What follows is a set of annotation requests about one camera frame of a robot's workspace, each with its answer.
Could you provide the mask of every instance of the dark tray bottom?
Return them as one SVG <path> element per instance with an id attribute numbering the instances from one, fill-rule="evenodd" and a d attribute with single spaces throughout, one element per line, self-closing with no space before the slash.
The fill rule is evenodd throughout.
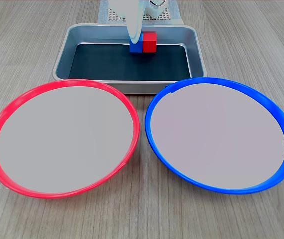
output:
<path id="1" fill-rule="evenodd" d="M 128 45 L 77 46 L 69 79 L 180 81 L 190 78 L 184 47 L 157 46 L 156 53 L 130 53 Z"/>

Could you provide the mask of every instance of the red cube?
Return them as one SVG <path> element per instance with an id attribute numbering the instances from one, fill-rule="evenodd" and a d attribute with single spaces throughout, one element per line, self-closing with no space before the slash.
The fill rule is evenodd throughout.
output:
<path id="1" fill-rule="evenodd" d="M 156 52 L 157 35 L 155 32 L 143 33 L 143 52 Z"/>

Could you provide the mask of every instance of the blue cube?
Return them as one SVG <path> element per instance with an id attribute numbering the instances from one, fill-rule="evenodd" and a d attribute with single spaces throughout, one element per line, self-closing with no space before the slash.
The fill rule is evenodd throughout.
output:
<path id="1" fill-rule="evenodd" d="M 130 39 L 130 52 L 131 53 L 143 53 L 143 33 L 142 32 L 136 44 L 133 44 Z"/>

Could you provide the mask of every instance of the wooden table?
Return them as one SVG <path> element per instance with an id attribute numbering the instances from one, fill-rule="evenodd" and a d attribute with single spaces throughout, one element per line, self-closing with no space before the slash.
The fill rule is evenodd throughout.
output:
<path id="1" fill-rule="evenodd" d="M 0 111 L 53 81 L 66 29 L 97 22 L 99 1 L 0 1 Z M 284 111 L 284 1 L 179 1 L 208 76 L 264 93 Z M 88 193 L 28 198 L 0 183 L 0 239 L 284 239 L 284 181 L 253 195 L 208 192 L 171 173 L 144 131 L 151 96 L 130 96 L 141 136 L 125 168 Z"/>

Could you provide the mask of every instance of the white grid panel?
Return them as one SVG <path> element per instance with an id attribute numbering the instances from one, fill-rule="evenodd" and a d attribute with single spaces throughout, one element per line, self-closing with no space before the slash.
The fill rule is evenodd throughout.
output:
<path id="1" fill-rule="evenodd" d="M 145 15 L 144 20 L 172 20 L 171 13 L 168 7 L 162 12 L 162 14 L 158 18 L 152 18 L 149 15 Z M 111 9 L 109 9 L 108 21 L 121 21 L 125 19 L 121 19 L 118 15 L 116 15 Z"/>

